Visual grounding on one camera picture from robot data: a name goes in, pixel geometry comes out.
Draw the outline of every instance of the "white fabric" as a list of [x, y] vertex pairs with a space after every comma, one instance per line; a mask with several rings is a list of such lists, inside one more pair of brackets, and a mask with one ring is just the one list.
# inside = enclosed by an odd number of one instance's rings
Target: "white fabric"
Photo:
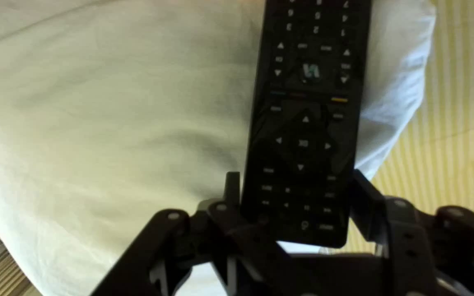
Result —
[[[434, 22], [427, 0], [373, 6], [368, 175], [421, 101]], [[90, 292], [156, 210], [193, 210], [241, 170], [261, 13], [259, 0], [0, 0], [0, 236], [42, 294]]]

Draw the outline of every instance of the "remote control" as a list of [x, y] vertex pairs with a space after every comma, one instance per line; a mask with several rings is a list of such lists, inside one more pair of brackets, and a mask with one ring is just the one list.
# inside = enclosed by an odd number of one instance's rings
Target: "remote control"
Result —
[[370, 0], [266, 0], [243, 193], [277, 239], [340, 246]]

